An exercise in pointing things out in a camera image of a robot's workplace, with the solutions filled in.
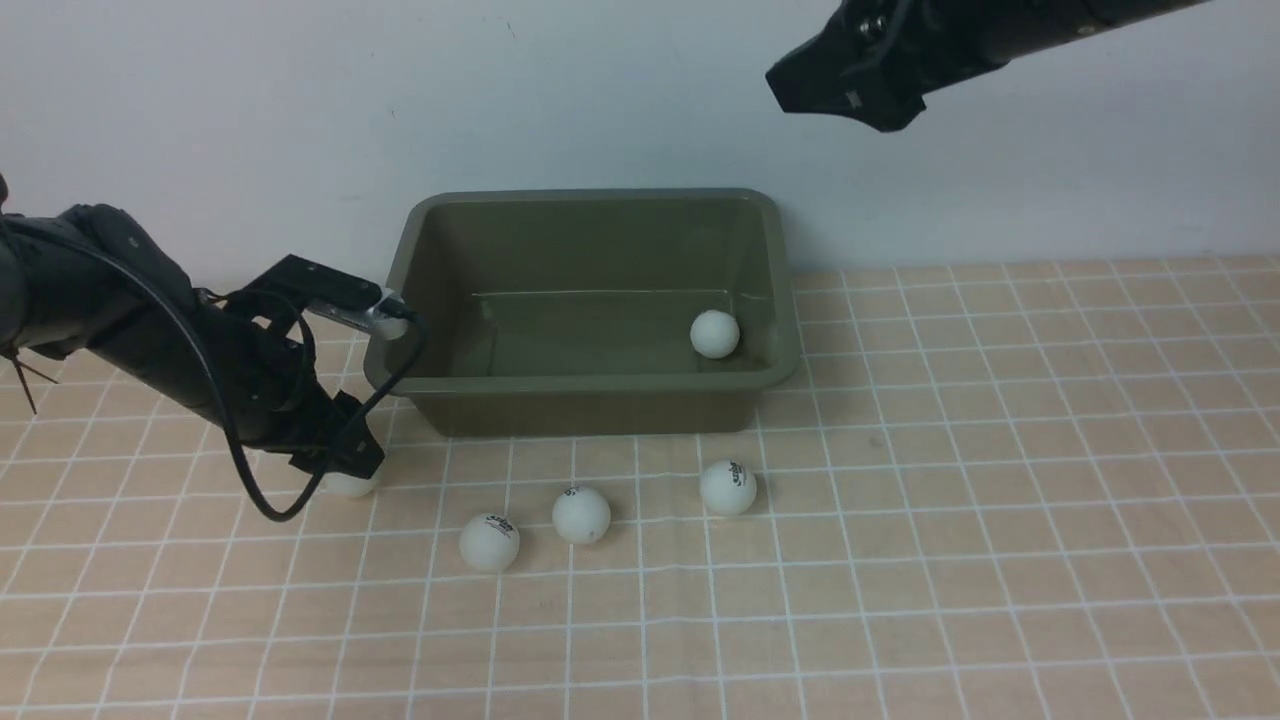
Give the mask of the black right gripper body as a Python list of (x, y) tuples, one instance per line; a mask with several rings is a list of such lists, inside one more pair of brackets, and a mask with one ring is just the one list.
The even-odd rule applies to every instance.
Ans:
[(982, 47), (969, 1), (845, 1), (835, 20), (851, 46), (835, 110), (881, 133), (910, 126), (927, 95), (1007, 65)]

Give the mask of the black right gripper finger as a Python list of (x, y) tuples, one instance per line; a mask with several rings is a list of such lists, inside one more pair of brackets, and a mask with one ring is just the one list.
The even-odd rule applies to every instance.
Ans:
[(827, 26), (776, 61), (765, 82), (782, 111), (864, 122), (859, 70), (865, 40), (846, 26)]

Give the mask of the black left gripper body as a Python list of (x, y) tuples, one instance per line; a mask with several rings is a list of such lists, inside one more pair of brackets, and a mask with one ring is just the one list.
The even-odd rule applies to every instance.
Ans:
[(229, 416), (241, 443), (265, 451), (294, 451), (293, 415), (308, 397), (324, 392), (315, 373), (315, 342), (269, 329), (227, 313), (223, 305), (193, 300), (175, 304), (206, 354), (198, 356), (175, 318), (150, 309), (150, 386), (202, 419), (223, 427)]

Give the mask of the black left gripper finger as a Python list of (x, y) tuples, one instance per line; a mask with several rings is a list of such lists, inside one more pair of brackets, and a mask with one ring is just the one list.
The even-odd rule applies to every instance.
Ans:
[(385, 460), (367, 423), (369, 409), (353, 395), (319, 392), (296, 410), (297, 446), (291, 465), (301, 471), (371, 479)]

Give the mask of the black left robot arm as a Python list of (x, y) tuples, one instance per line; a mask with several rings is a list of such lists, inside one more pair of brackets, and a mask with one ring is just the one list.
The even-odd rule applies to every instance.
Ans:
[(361, 279), (289, 255), (216, 305), (125, 211), (77, 205), (58, 217), (3, 217), (3, 354), (61, 361), (81, 350), (220, 424), (212, 387), (145, 278), (193, 327), (221, 378), (239, 441), (302, 471), (371, 478), (384, 460), (360, 401), (330, 395), (316, 348), (291, 338), (319, 300), (372, 300)]

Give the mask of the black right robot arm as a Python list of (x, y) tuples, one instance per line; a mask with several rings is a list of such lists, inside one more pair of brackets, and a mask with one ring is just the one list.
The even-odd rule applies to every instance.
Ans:
[(905, 129), (924, 97), (1190, 1), (844, 1), (823, 29), (765, 73), (788, 114)]

